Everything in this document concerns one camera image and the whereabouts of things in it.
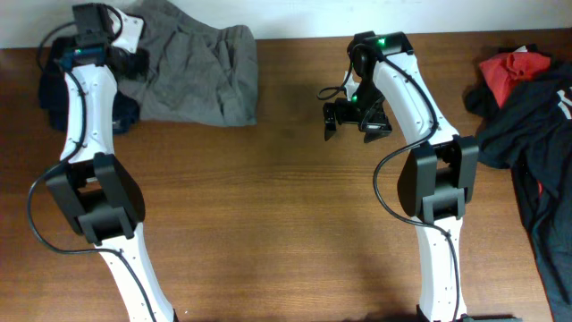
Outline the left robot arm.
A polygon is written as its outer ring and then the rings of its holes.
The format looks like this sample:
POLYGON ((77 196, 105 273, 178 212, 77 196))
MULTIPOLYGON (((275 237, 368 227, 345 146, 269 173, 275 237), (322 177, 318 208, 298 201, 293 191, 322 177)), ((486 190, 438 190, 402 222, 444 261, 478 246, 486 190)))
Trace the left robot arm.
POLYGON ((107 264, 131 321, 175 321, 147 253, 142 192, 114 154, 117 82, 103 46, 75 47, 60 63, 67 134, 46 186, 72 230, 107 264))

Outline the grey shorts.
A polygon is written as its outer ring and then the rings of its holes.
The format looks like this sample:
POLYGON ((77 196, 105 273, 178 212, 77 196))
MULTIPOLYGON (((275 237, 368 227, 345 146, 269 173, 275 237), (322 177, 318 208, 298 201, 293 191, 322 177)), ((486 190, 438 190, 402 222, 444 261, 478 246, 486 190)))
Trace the grey shorts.
POLYGON ((257 43, 248 26, 217 29, 169 1, 138 1, 128 11, 145 22, 139 48, 149 63, 145 76, 118 89, 138 102, 141 119, 257 124, 257 43))

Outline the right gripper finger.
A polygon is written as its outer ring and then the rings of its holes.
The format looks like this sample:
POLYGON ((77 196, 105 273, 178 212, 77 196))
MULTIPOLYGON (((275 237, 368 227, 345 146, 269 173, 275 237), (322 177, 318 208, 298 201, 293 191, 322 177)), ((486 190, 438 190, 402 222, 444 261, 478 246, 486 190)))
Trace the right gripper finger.
POLYGON ((372 122, 361 123, 360 130, 365 134, 365 143, 385 138, 392 133, 392 127, 387 117, 375 118, 372 122))
POLYGON ((328 141, 336 132, 336 115, 334 103, 325 103, 323 106, 324 114, 324 140, 328 141))

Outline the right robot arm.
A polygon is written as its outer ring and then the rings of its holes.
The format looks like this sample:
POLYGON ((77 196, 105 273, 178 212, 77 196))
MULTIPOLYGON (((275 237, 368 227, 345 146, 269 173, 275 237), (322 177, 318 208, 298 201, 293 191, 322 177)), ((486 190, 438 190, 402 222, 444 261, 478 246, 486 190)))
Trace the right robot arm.
POLYGON ((402 32, 358 33, 347 47, 349 68, 338 87, 322 89, 324 137, 338 126, 355 124, 365 142, 391 134, 383 111, 389 104, 406 140, 384 157, 379 175, 394 157, 407 159, 397 182, 401 214, 383 199, 380 181, 374 194, 394 218, 416 229, 422 286, 416 313, 421 321, 465 321, 467 306, 460 285, 459 237, 466 205, 473 195, 479 147, 461 136, 435 103, 418 68, 415 51, 402 32))

